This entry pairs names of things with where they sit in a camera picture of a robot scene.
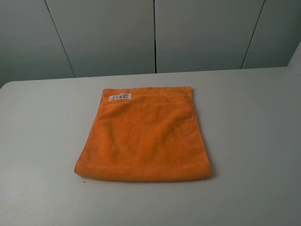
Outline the orange terry towel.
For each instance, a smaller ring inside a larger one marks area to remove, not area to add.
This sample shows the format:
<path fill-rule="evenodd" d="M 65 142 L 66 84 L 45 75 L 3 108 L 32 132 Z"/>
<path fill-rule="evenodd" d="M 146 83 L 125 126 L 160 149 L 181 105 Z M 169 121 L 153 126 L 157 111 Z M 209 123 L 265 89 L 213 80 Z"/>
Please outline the orange terry towel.
<path fill-rule="evenodd" d="M 125 182 L 210 178 L 191 87 L 104 89 L 74 171 Z"/>

